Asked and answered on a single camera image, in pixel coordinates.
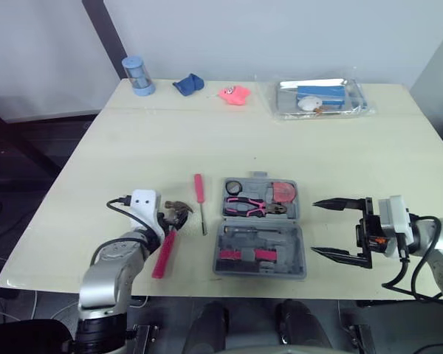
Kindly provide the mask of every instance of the gray tool case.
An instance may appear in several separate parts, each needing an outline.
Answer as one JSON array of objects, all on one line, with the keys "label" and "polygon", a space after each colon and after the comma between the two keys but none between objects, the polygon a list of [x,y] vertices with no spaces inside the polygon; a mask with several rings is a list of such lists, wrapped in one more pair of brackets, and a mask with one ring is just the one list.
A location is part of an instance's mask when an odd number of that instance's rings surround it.
[{"label": "gray tool case", "polygon": [[[228,192],[228,183],[232,188]],[[295,188],[292,201],[274,201],[274,184],[283,182]],[[257,209],[236,198],[262,200],[278,204],[285,212],[239,216]],[[254,173],[252,178],[227,178],[223,186],[221,223],[216,236],[213,271],[220,275],[251,275],[302,280],[306,277],[305,250],[302,230],[297,225],[300,217],[298,188],[294,181],[270,179],[266,173]]]}]

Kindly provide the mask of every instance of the plastic bag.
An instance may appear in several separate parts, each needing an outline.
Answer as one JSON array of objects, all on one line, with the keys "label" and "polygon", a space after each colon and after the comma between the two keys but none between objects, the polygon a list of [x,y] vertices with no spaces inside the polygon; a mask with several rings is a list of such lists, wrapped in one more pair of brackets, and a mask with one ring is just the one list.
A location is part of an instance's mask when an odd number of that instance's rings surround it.
[{"label": "plastic bag", "polygon": [[256,83],[276,119],[326,119],[374,113],[354,78],[332,75],[314,80],[276,80],[256,76]]}]

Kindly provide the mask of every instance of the blue object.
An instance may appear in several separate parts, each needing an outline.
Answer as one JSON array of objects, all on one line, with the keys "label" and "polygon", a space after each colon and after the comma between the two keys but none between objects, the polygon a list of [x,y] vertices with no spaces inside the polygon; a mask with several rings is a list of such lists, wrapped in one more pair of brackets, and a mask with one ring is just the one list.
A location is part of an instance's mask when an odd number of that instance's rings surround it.
[{"label": "blue object", "polygon": [[345,86],[298,86],[297,99],[307,96],[317,96],[323,105],[344,105]]},{"label": "blue object", "polygon": [[148,96],[156,91],[153,81],[146,71],[145,64],[141,57],[132,55],[122,60],[128,79],[130,79],[133,91],[138,96]]},{"label": "blue object", "polygon": [[195,91],[202,90],[205,85],[204,81],[194,74],[189,74],[185,79],[172,84],[183,96],[189,96]]}]

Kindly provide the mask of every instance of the white table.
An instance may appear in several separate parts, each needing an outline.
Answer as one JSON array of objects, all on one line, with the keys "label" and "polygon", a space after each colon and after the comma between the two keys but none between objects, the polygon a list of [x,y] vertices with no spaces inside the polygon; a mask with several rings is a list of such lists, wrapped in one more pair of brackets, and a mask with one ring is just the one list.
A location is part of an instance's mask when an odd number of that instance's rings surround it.
[{"label": "white table", "polygon": [[[360,213],[311,206],[324,198],[402,194],[411,212],[443,217],[443,143],[407,90],[365,85],[375,115],[279,122],[269,115],[254,83],[241,83],[253,91],[246,106],[228,106],[214,96],[232,84],[206,82],[202,91],[183,97],[171,81],[158,80],[155,94],[137,97],[123,80],[10,255],[0,286],[78,292],[95,248],[129,228],[128,219],[105,207],[108,200],[134,189],[155,189],[164,201],[186,201],[197,208],[193,174],[202,173],[209,234],[202,236],[200,215],[191,216],[176,239],[167,276],[151,278],[157,251],[135,279],[133,294],[407,299],[381,288],[399,271],[398,260],[375,254],[374,269],[368,270],[310,250],[359,251],[354,226]],[[300,188],[308,273],[303,282],[212,272],[223,180],[259,170],[295,180]],[[412,267],[417,260],[413,257]],[[428,267],[418,284],[425,294],[438,292]],[[410,282],[400,285],[408,288]]]}]

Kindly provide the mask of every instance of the open toolbox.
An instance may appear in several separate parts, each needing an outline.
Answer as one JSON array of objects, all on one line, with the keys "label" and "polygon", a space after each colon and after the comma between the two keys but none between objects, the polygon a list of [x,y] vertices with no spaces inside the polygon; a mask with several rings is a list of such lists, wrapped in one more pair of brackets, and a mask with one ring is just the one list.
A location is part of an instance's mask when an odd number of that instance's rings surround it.
[{"label": "open toolbox", "polygon": [[227,178],[213,271],[222,275],[306,277],[298,188],[294,181]]}]

